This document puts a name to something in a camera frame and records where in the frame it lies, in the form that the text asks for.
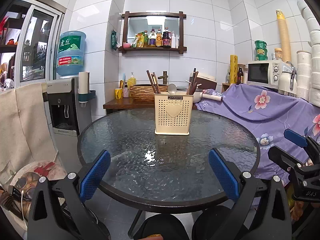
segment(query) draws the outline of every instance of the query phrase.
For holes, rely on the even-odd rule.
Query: bronze faucet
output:
[[[164,85],[167,84],[167,78],[168,78],[168,75],[167,75],[167,72],[166,72],[166,71],[163,72],[163,76],[158,77],[158,79],[163,79],[163,84],[164,84]]]

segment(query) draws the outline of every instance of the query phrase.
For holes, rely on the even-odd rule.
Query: white microwave oven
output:
[[[281,60],[249,62],[247,84],[278,89],[282,64]]]

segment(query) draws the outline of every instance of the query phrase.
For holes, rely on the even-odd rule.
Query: utensil holder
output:
[[[155,134],[188,135],[193,95],[162,92],[155,95]]]

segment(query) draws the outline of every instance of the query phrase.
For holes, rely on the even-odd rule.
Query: stack of green containers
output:
[[[256,60],[268,60],[267,44],[264,41],[255,41],[256,45]]]

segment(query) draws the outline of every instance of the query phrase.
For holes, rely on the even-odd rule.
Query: floral purple cloth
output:
[[[260,146],[260,163],[255,177],[270,179],[280,176],[287,184],[288,173],[268,158],[270,147],[277,145],[301,162],[306,162],[306,152],[284,138],[287,128],[311,136],[320,142],[320,108],[301,98],[282,96],[260,86],[231,85],[223,94],[223,101],[203,99],[196,104],[198,110],[228,117],[244,127],[257,139]]]

